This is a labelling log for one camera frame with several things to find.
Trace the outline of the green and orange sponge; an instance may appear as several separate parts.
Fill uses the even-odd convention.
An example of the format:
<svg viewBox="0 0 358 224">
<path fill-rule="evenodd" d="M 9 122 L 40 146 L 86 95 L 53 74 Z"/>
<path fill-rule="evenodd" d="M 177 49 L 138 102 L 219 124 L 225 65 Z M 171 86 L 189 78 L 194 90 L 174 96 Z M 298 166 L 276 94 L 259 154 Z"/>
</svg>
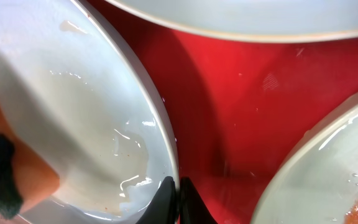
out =
<svg viewBox="0 0 358 224">
<path fill-rule="evenodd" d="M 0 216 L 12 220 L 51 196 L 58 174 L 13 132 L 0 109 Z"/>
</svg>

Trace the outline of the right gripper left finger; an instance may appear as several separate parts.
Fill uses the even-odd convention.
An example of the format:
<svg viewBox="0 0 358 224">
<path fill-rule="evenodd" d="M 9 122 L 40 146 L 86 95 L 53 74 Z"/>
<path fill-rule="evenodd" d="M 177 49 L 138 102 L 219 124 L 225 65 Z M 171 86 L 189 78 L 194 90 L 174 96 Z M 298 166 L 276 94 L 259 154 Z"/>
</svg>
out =
<svg viewBox="0 0 358 224">
<path fill-rule="evenodd" d="M 136 224 L 174 224 L 177 216 L 176 196 L 175 182 L 167 176 Z"/>
</svg>

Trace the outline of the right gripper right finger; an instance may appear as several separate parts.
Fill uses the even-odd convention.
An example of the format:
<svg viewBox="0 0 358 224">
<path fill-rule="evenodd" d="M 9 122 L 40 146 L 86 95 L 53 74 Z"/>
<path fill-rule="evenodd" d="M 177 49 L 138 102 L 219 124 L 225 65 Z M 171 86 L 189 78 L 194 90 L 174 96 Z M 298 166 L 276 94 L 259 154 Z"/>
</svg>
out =
<svg viewBox="0 0 358 224">
<path fill-rule="evenodd" d="M 180 180 L 180 224 L 217 224 L 189 177 Z"/>
</svg>

